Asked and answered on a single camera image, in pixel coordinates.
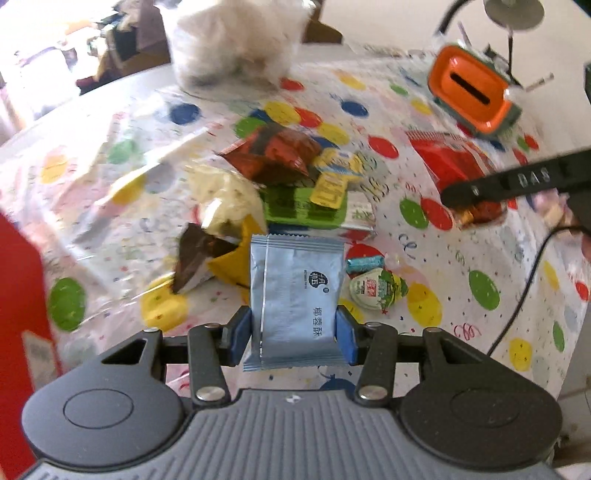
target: yellow package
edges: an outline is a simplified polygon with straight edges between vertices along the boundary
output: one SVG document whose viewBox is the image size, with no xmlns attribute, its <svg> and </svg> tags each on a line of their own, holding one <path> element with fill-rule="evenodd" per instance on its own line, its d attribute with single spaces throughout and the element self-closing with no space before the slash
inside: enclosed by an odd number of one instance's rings
<svg viewBox="0 0 591 480">
<path fill-rule="evenodd" d="M 312 167 L 320 172 L 310 201 L 321 207 L 338 209 L 349 182 L 363 179 L 363 162 L 350 152 L 326 148 L 314 159 Z"/>
<path fill-rule="evenodd" d="M 310 201 L 321 207 L 337 210 L 343 203 L 348 184 L 341 175 L 323 173 L 312 190 Z"/>
<path fill-rule="evenodd" d="M 241 238 L 247 215 L 267 230 L 261 197 L 255 186 L 240 174 L 209 165 L 187 169 L 189 185 L 197 200 L 199 224 L 210 235 Z"/>
<path fill-rule="evenodd" d="M 251 283 L 251 237 L 263 234 L 261 227 L 251 215 L 242 222 L 242 240 L 233 252 L 207 262 L 209 270 L 220 280 L 250 290 Z"/>
</svg>

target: brown candy wrapper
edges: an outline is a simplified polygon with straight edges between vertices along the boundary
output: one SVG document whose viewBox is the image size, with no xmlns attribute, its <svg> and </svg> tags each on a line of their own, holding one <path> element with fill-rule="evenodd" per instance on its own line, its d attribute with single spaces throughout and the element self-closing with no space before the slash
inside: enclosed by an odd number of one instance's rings
<svg viewBox="0 0 591 480">
<path fill-rule="evenodd" d="M 189 223 L 178 241 L 178 261 L 171 290 L 188 291 L 211 278 L 207 262 L 226 255 L 238 245 L 206 233 L 199 225 Z"/>
<path fill-rule="evenodd" d="M 308 135 L 271 123 L 219 154 L 247 179 L 272 185 L 307 178 L 308 165 L 321 151 Z"/>
</svg>

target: polka dot tablecloth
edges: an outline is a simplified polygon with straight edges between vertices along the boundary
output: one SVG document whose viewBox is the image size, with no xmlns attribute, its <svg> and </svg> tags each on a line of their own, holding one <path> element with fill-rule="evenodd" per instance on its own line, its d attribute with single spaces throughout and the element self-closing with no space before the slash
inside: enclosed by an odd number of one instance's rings
<svg viewBox="0 0 591 480">
<path fill-rule="evenodd" d="M 6 163 L 0 202 L 43 254 L 48 312 L 66 365 L 146 323 L 175 326 L 168 333 L 179 335 L 230 319 L 241 304 L 231 286 L 214 279 L 182 295 L 168 290 L 177 238 L 196 217 L 187 166 L 208 161 L 227 167 L 212 153 L 269 122 L 363 161 L 358 188 L 375 206 L 376 237 L 349 238 L 347 256 L 385 255 L 408 293 L 386 313 L 365 310 L 351 299 L 347 278 L 340 301 L 355 318 L 410 335 L 438 326 L 486 351 L 515 309 L 547 230 L 528 199 L 509 202 L 501 224 L 460 230 L 407 131 L 460 135 L 497 168 L 543 157 L 544 134 L 526 112 L 498 141 L 468 138 L 431 101 L 424 88 L 427 62 L 305 64 L 260 102 L 206 102 L 171 87 L 119 112 L 72 118 Z M 495 358 L 557 395 L 588 299 L 580 239 L 554 240 Z M 188 392 L 187 374 L 184 366 L 168 372 L 181 394 Z M 359 368 L 347 367 L 226 370 L 233 392 L 353 388 L 358 376 Z M 412 365 L 398 368 L 396 393 L 415 382 Z"/>
</svg>

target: logo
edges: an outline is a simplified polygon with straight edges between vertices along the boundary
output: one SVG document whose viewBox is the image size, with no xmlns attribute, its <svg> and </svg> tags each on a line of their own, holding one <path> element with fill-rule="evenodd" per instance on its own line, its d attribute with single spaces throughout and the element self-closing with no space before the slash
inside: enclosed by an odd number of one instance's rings
<svg viewBox="0 0 591 480">
<path fill-rule="evenodd" d="M 308 276 L 308 283 L 312 287 L 318 288 L 320 285 L 328 285 L 329 284 L 329 279 L 326 278 L 326 275 L 324 275 L 323 273 L 320 273 L 320 272 L 312 272 Z M 328 293 L 329 289 L 328 288 L 324 288 L 323 291 L 324 291 L 324 293 Z"/>
</svg>

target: red package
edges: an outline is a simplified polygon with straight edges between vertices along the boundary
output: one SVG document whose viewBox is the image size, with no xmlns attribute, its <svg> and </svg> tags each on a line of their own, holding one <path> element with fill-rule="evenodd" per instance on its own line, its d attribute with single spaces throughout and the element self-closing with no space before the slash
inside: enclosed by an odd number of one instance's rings
<svg viewBox="0 0 591 480">
<path fill-rule="evenodd" d="M 443 132 L 407 131 L 410 143 L 427 166 L 439 193 L 453 183 L 474 180 L 495 171 L 490 159 L 473 142 Z M 455 211 L 460 227 L 501 221 L 505 205 L 481 202 L 466 210 Z"/>
<path fill-rule="evenodd" d="M 272 185 L 308 177 L 308 165 L 321 150 L 308 135 L 271 123 L 220 155 L 247 179 Z"/>
</svg>

